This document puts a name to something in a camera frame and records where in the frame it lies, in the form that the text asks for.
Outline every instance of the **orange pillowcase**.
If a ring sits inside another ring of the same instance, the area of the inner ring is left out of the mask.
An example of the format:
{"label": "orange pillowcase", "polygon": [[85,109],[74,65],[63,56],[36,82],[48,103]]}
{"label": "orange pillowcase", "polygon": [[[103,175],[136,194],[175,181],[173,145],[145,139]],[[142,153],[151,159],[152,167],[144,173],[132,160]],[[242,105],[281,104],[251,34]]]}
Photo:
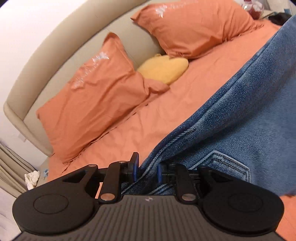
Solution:
{"label": "orange pillowcase", "polygon": [[131,19],[154,35],[170,57],[185,58],[197,58],[225,40],[262,25],[233,0],[151,4]]}
{"label": "orange pillowcase", "polygon": [[37,110],[37,118],[54,153],[65,163],[150,94],[168,89],[136,72],[119,37],[109,33],[98,54]]}

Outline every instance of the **yellow plush toy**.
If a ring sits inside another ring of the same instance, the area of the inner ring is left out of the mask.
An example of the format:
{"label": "yellow plush toy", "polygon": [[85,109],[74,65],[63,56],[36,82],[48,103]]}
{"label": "yellow plush toy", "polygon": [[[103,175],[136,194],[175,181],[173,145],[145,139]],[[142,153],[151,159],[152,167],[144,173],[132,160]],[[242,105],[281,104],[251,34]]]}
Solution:
{"label": "yellow plush toy", "polygon": [[170,58],[168,55],[156,54],[146,60],[138,71],[144,78],[161,81],[170,85],[176,81],[188,68],[185,58]]}

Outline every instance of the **black device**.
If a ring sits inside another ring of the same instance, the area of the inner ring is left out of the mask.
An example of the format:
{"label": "black device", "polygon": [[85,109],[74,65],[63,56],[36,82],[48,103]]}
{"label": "black device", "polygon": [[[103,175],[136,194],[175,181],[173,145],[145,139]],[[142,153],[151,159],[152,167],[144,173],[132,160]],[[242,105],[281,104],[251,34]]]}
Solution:
{"label": "black device", "polygon": [[[161,163],[158,181],[175,195],[121,195],[137,181],[139,154],[98,169],[90,164],[20,195],[16,241],[279,241],[281,199],[209,167]],[[99,183],[103,182],[98,199]]]}

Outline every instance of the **black mount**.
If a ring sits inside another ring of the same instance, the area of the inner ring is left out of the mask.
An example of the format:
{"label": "black mount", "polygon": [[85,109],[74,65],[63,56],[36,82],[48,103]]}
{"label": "black mount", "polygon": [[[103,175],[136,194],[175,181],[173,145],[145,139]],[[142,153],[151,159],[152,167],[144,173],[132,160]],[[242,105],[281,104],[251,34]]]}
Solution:
{"label": "black mount", "polygon": [[[121,184],[136,182],[138,168],[136,152],[130,161],[108,168],[87,165],[18,197],[12,208],[15,221],[22,231],[35,235],[74,231],[92,220],[101,206],[121,203]],[[160,184],[175,186],[179,203],[196,206],[211,225],[233,235],[274,232],[284,212],[272,192],[208,167],[187,170],[181,164],[161,163],[157,175]]]}

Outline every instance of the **wall outlet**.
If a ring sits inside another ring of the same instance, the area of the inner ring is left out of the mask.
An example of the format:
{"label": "wall outlet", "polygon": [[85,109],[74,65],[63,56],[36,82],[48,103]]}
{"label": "wall outlet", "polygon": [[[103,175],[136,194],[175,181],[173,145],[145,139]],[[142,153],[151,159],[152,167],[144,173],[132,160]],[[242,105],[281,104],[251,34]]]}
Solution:
{"label": "wall outlet", "polygon": [[22,142],[25,142],[27,140],[27,138],[24,137],[21,133],[19,133],[18,138],[20,138]]}

